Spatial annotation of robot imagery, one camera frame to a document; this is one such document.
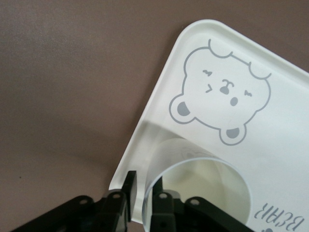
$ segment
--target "gray bear ear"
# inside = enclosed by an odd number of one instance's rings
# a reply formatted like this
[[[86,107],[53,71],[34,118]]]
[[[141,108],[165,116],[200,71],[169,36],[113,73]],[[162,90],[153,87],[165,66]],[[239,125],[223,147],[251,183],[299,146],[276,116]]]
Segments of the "gray bear ear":
[[[233,54],[233,51],[227,49],[225,46],[222,46],[222,43],[216,40],[208,40],[208,49],[214,56],[219,58],[228,58]]]
[[[259,80],[266,80],[271,76],[269,70],[266,70],[261,64],[249,62],[248,64],[250,74]]]
[[[245,125],[233,129],[220,129],[219,136],[225,145],[237,145],[246,136],[247,128]]]
[[[188,109],[183,94],[176,96],[169,104],[169,113],[174,121],[186,124],[194,120],[194,116]]]

